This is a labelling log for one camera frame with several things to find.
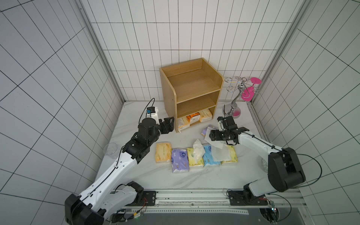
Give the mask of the white purple tissue pack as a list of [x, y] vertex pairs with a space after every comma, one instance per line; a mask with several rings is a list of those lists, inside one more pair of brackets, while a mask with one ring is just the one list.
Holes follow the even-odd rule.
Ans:
[[202, 131], [202, 135], [204, 136], [204, 140], [209, 143], [210, 145], [212, 145], [215, 148], [219, 148], [222, 149], [224, 147], [224, 142], [223, 141], [213, 141], [211, 140], [210, 134], [211, 131], [216, 130], [216, 128], [213, 125], [209, 125], [206, 128], [203, 129]]

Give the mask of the beige tissue pack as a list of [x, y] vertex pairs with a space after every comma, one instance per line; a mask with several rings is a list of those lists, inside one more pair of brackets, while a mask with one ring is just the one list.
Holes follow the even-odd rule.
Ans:
[[178, 118], [178, 131], [179, 133], [182, 132], [184, 129], [187, 129], [190, 127], [190, 121], [187, 119], [186, 116]]
[[200, 114], [200, 122], [207, 122], [212, 120], [212, 113], [209, 109], [204, 109], [198, 112]]

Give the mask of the yellow tissue pack shelf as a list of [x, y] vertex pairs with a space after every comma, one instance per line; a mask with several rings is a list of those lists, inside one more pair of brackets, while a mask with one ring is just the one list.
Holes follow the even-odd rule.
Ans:
[[211, 155], [215, 162], [220, 162], [222, 165], [238, 163], [238, 157], [232, 145], [224, 144], [222, 148], [211, 146]]

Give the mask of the blue tissue pack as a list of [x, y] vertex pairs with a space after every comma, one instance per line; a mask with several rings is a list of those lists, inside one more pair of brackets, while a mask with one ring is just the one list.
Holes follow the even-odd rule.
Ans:
[[203, 155], [204, 166], [211, 167], [211, 166], [220, 166], [221, 162], [214, 161], [212, 156], [212, 146], [210, 144], [204, 145], [205, 154]]

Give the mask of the orange tissue pack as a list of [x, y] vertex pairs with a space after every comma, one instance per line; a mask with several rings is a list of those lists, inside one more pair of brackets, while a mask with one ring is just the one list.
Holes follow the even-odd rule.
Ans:
[[191, 115], [186, 116], [186, 119], [188, 120], [188, 122], [191, 124], [194, 124], [196, 122], [199, 122], [201, 118], [201, 115], [199, 112], [195, 112]]

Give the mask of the orange-yellow tissue pack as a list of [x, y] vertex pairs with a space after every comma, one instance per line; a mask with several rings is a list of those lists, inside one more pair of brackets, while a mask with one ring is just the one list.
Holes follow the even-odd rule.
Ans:
[[168, 163], [171, 161], [172, 146], [170, 142], [158, 142], [156, 144], [155, 162]]

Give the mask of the yellow-green tissue pack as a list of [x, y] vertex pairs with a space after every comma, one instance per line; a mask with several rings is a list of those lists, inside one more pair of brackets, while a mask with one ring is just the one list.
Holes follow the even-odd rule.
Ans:
[[205, 154], [205, 149], [199, 139], [193, 143], [193, 147], [187, 148], [187, 154], [190, 168], [204, 167], [203, 156]]

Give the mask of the wooden three-tier shelf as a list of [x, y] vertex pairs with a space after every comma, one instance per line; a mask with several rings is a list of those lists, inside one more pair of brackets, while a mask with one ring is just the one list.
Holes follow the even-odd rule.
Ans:
[[174, 117], [177, 133], [179, 119], [209, 109], [215, 116], [224, 77], [204, 58], [159, 69], [165, 110]]

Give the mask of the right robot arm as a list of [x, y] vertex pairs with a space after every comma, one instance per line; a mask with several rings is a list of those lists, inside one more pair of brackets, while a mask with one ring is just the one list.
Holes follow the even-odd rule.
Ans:
[[257, 153], [268, 164], [267, 176], [243, 187], [243, 198], [250, 201], [272, 192], [284, 192], [306, 181], [299, 158], [292, 148], [280, 148], [259, 137], [249, 129], [238, 127], [232, 116], [218, 117], [219, 129], [212, 129], [211, 141], [232, 141]]

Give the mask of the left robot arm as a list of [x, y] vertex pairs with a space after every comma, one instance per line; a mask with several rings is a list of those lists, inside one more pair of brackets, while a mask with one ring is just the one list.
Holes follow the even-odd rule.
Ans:
[[86, 190], [79, 195], [71, 194], [65, 200], [65, 219], [69, 225], [102, 225], [117, 210], [139, 204], [143, 199], [143, 187], [129, 182], [114, 193], [116, 185], [150, 152], [150, 147], [162, 134], [174, 129], [174, 118], [156, 121], [145, 118], [138, 124], [138, 131], [122, 147], [118, 159]]

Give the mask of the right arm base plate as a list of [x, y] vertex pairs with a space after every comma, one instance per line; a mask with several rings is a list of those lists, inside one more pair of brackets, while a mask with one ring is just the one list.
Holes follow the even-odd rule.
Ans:
[[255, 197], [243, 190], [227, 190], [226, 195], [231, 206], [267, 206], [265, 196]]

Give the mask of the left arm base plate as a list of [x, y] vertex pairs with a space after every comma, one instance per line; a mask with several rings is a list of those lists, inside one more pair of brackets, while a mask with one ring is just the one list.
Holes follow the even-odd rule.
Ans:
[[156, 201], [157, 191], [144, 191], [137, 195], [135, 200], [126, 206], [154, 206]]

